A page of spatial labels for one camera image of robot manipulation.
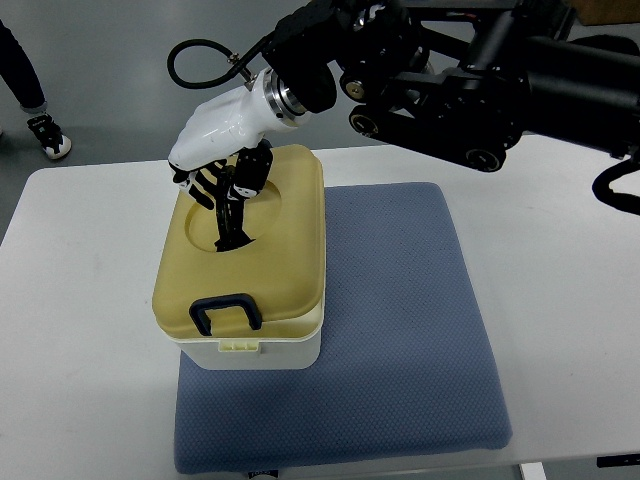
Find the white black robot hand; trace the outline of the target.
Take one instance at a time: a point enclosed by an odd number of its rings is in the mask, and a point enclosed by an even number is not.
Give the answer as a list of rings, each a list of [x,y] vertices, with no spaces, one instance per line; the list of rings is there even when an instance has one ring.
[[[214,202],[197,178],[200,170],[243,148],[256,147],[270,131],[286,128],[267,99],[266,81],[271,73],[264,69],[252,88],[240,86],[199,105],[169,153],[173,182],[208,210],[214,208]]]

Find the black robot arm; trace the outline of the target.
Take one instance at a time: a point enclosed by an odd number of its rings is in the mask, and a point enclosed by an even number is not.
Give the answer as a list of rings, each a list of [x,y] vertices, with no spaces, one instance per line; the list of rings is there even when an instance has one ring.
[[[171,150],[174,182],[238,222],[270,167],[265,135],[355,104],[361,135],[481,172],[499,170],[526,132],[603,151],[616,164],[594,196],[639,169],[639,48],[614,35],[571,38],[563,1],[312,1],[247,53],[244,85],[201,105]]]

